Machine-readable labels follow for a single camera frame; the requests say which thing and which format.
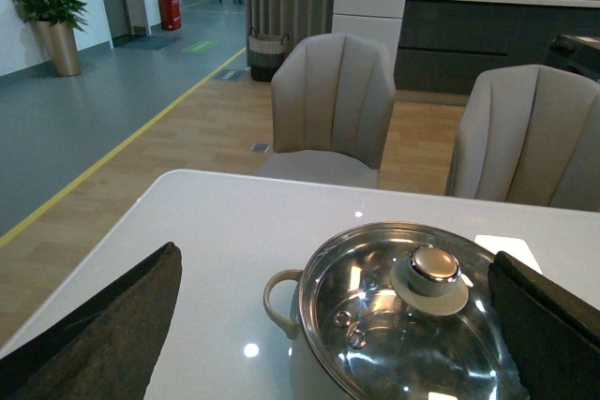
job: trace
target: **pot lid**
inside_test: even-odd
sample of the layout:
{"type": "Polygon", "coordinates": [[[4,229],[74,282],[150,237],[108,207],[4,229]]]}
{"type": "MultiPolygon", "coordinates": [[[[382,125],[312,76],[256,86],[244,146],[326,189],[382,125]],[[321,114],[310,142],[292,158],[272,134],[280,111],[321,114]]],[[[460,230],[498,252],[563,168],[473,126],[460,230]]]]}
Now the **pot lid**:
{"type": "Polygon", "coordinates": [[[351,397],[526,399],[488,294],[483,247],[386,222],[330,239],[298,290],[308,344],[351,397]]]}

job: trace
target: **red fire extinguisher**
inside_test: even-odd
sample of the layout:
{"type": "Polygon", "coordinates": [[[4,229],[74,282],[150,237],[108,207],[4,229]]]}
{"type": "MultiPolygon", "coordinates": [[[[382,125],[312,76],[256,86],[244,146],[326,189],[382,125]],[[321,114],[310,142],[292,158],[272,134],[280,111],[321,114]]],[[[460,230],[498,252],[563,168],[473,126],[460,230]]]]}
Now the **red fire extinguisher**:
{"type": "Polygon", "coordinates": [[[158,9],[163,30],[177,30],[181,27],[179,0],[158,0],[158,9]]]}

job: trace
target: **pot handle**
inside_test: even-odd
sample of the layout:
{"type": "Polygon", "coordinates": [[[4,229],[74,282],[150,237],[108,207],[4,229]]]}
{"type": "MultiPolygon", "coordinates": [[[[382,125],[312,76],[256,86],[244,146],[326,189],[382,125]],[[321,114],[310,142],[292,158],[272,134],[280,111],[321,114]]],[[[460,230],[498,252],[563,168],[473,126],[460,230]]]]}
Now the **pot handle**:
{"type": "Polygon", "coordinates": [[[292,280],[298,282],[302,276],[302,271],[297,269],[289,269],[287,271],[279,272],[273,275],[269,281],[267,281],[262,293],[262,306],[266,315],[275,322],[275,324],[287,334],[289,339],[294,340],[300,331],[300,323],[294,322],[290,319],[285,319],[271,306],[271,291],[273,288],[285,280],[292,280]]]}

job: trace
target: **wooden floor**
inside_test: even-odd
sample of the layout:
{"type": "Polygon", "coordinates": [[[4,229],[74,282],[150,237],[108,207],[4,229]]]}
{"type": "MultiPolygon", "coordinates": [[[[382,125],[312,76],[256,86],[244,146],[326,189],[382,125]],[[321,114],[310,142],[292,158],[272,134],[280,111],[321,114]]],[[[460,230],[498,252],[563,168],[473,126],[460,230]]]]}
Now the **wooden floor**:
{"type": "MultiPolygon", "coordinates": [[[[463,108],[398,92],[381,188],[442,194],[463,108]]],[[[31,316],[161,173],[252,174],[271,143],[270,85],[208,81],[0,248],[0,345],[31,316]]]]}

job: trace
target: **chair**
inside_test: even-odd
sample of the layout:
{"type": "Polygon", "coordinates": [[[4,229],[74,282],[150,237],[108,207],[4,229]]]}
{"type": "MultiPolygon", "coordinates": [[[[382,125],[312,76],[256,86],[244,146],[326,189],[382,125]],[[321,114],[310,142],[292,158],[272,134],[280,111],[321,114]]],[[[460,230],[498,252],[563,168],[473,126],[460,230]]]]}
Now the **chair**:
{"type": "Polygon", "coordinates": [[[446,195],[600,211],[600,86],[538,65],[483,72],[446,195]]]}
{"type": "Polygon", "coordinates": [[[256,174],[377,188],[395,94],[382,43],[307,37],[271,81],[274,154],[256,174]]]}

